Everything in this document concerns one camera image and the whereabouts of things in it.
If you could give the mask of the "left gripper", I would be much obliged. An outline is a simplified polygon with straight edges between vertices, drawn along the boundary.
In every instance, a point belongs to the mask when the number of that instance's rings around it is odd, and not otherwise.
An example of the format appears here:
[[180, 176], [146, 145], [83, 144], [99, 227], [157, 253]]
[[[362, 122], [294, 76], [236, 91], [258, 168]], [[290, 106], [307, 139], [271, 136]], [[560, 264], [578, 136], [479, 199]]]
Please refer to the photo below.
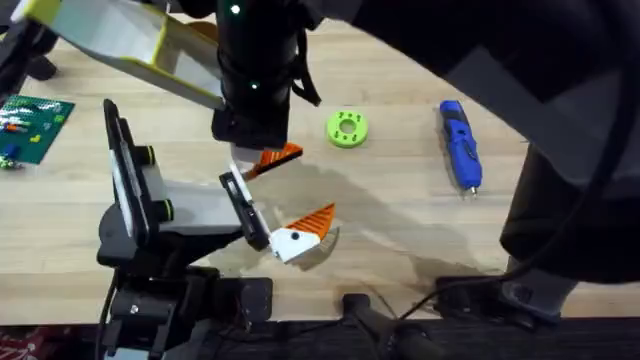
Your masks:
[[260, 223], [236, 175], [257, 175], [263, 150], [232, 144], [230, 170], [221, 183], [168, 181], [157, 166], [144, 167], [135, 184], [113, 169], [114, 201], [99, 222], [97, 262], [143, 278], [168, 278], [243, 238], [256, 251], [270, 245], [289, 263], [324, 241], [336, 204], [324, 207], [270, 233]]

